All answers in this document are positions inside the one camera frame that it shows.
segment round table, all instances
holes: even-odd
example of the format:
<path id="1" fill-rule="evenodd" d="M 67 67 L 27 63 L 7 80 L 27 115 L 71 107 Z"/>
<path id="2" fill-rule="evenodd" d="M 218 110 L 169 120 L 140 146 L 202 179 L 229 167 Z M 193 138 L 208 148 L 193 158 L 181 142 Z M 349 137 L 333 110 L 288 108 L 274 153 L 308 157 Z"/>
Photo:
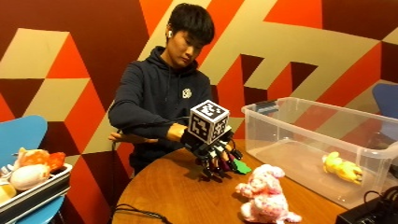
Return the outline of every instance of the round table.
<path id="1" fill-rule="evenodd" d="M 244 154 L 242 161 L 254 170 L 262 162 L 245 152 L 244 140 L 236 140 Z M 160 213 L 173 224 L 245 223 L 240 207 L 248 199 L 236 193 L 238 183 L 248 183 L 249 175 L 228 172 L 228 177 L 208 181 L 201 178 L 201 167 L 186 149 L 180 149 L 156 160 L 132 179 L 119 204 Z M 280 179 L 289 210 L 302 216 L 302 224 L 333 224 L 346 209 L 304 188 L 289 177 Z M 161 223 L 141 213 L 117 211 L 113 224 Z"/>

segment blue chair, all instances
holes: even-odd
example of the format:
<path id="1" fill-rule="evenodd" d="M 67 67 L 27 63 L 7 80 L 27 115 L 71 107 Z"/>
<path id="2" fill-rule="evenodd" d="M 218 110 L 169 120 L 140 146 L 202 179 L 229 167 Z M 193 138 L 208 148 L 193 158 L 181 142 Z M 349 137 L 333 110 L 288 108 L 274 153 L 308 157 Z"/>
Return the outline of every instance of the blue chair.
<path id="1" fill-rule="evenodd" d="M 36 115 L 0 122 L 0 166 L 13 164 L 19 148 L 39 148 L 48 131 L 47 120 Z M 49 223 L 57 214 L 64 196 L 59 196 L 44 206 L 17 219 L 17 224 Z"/>
<path id="2" fill-rule="evenodd" d="M 371 90 L 373 98 L 378 105 L 381 115 L 398 119 L 398 85 L 378 83 Z M 398 140 L 398 130 L 383 124 L 381 133 L 391 140 Z"/>
<path id="3" fill-rule="evenodd" d="M 377 83 L 373 87 L 371 94 L 378 105 L 381 115 L 398 119 L 398 85 Z M 398 141 L 397 126 L 391 126 L 390 123 L 383 123 L 377 138 L 381 149 L 385 149 L 389 145 L 395 144 Z M 389 172 L 398 178 L 398 158 L 391 161 Z"/>

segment geometric patterned wall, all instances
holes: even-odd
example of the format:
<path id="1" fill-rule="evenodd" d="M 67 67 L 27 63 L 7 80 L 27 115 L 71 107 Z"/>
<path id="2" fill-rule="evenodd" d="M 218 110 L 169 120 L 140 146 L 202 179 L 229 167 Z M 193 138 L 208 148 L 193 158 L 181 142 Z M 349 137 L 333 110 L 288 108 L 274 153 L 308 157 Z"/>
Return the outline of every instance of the geometric patterned wall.
<path id="1" fill-rule="evenodd" d="M 107 140 L 107 109 L 126 64 L 164 45 L 170 10 L 182 1 L 0 0 L 0 121 L 48 120 L 41 148 L 73 165 L 67 223 L 105 223 L 132 172 L 132 146 Z M 198 56 L 217 102 L 244 138 L 244 105 L 293 96 L 378 113 L 370 90 L 398 83 L 394 0 L 192 0 L 217 26 Z"/>

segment pink stuffed animal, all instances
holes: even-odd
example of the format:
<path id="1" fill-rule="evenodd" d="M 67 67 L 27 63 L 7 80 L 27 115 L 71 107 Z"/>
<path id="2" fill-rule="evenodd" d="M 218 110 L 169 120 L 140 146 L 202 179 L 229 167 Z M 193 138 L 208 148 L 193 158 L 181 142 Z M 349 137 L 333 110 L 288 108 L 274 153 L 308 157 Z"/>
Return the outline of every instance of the pink stuffed animal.
<path id="1" fill-rule="evenodd" d="M 289 211 L 278 178 L 285 176 L 280 167 L 264 164 L 249 177 L 248 184 L 237 185 L 237 193 L 249 198 L 240 210 L 246 221 L 282 224 L 300 222 L 301 216 Z"/>

